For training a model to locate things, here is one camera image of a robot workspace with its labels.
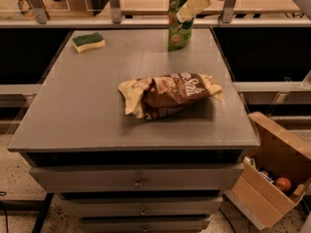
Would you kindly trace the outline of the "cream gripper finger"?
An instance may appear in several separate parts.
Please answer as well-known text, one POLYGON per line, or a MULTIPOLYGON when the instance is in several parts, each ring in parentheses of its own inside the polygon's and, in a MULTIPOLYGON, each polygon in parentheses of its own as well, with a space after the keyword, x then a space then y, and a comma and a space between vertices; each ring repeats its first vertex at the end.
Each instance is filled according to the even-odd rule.
POLYGON ((184 23, 203 12, 211 4, 211 0, 187 0, 176 14, 179 22, 184 23))

